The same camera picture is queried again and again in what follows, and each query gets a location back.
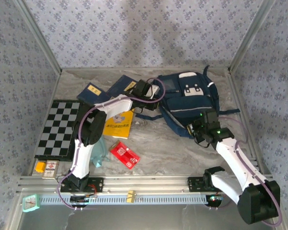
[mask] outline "wall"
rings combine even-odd
[[[234,76],[288,214],[288,0],[276,1]]]
[[[33,157],[56,78],[12,0],[0,0],[0,229]]]
[[[62,68],[228,66],[262,0],[25,0]]]

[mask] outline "teal clock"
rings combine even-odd
[[[23,212],[31,212],[40,207],[39,195],[33,194],[23,198]]]

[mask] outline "chessboard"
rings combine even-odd
[[[54,100],[39,140],[35,158],[40,161],[72,161],[75,143],[72,125],[81,103],[78,100]]]

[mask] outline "red card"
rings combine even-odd
[[[128,169],[132,169],[140,160],[138,155],[120,141],[112,145],[109,151],[126,165]]]

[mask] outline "gray marble floor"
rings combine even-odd
[[[76,96],[91,82],[103,90],[108,88],[123,74],[139,79],[157,77],[160,74],[180,72],[181,69],[134,69],[134,70],[94,70],[94,69],[66,69],[63,70],[54,99],[76,99]],[[228,79],[222,70],[210,69],[208,76],[215,82],[220,94],[221,110],[237,108],[232,92],[228,86]],[[147,111],[143,114],[157,115],[159,110]],[[245,139],[242,128],[233,121],[222,120],[222,125],[229,127],[237,139]],[[106,145],[109,147],[117,139],[105,137]],[[164,119],[146,121],[134,117],[130,136],[122,140],[128,147],[140,157],[140,162],[129,170],[113,155],[109,154],[110,161],[103,162],[102,167],[90,166],[90,173],[95,175],[124,175],[124,174],[202,174],[204,169],[221,165],[228,169],[226,162],[212,147],[201,148],[191,139],[178,137],[167,126]],[[251,157],[247,146],[243,150]],[[65,174],[71,164],[61,162],[58,173]]]

